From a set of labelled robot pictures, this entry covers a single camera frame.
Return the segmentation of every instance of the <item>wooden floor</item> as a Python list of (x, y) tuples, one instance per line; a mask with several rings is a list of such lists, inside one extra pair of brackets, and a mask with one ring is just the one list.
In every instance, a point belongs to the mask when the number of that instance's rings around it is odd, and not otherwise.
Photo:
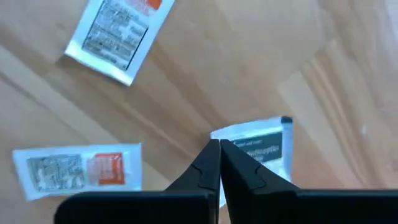
[(143, 142), (164, 189), (212, 130), (280, 115), (298, 186), (398, 187), (398, 0), (176, 0), (130, 88), (63, 56), (85, 4), (0, 0), (0, 223), (62, 201), (25, 202), (14, 148)]

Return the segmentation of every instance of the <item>black plastic object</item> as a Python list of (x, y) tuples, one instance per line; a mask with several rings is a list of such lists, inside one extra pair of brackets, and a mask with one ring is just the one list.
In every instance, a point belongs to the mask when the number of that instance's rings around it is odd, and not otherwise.
[(301, 190), (228, 140), (211, 140), (163, 192), (79, 194), (55, 223), (218, 223), (220, 172), (232, 224), (398, 223), (398, 191)]

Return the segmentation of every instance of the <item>wood grain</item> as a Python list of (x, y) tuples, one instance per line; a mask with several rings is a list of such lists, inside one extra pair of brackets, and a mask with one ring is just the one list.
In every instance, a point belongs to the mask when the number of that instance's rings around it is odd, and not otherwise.
[(1, 223), (62, 200), (25, 202), (15, 148), (142, 142), (161, 190), (212, 130), (280, 115), (298, 186), (398, 187), (397, 0), (177, 0), (130, 88), (63, 56), (85, 4), (0, 0)]

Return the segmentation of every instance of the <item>condiment packet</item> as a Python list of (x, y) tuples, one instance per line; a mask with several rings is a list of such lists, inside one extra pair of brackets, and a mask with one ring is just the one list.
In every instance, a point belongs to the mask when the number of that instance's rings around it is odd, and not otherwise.
[(87, 191), (141, 190), (141, 145), (72, 146), (13, 151), (28, 201)]
[[(291, 182), (293, 157), (293, 120), (271, 118), (235, 124), (213, 131), (212, 139), (228, 139), (262, 165)], [(220, 188), (220, 207), (226, 204)]]
[(174, 0), (89, 0), (65, 54), (129, 86)]

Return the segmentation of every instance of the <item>sauce packet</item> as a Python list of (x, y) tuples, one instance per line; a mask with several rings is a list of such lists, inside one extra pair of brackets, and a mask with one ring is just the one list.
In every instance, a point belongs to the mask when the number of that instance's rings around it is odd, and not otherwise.
[(140, 144), (23, 149), (12, 155), (28, 201), (142, 187)]
[[(235, 124), (213, 131), (212, 139), (228, 139), (241, 150), (291, 182), (293, 159), (293, 120), (278, 117)], [(226, 204), (224, 188), (220, 187), (220, 207)]]
[(174, 0), (89, 0), (65, 54), (130, 86)]

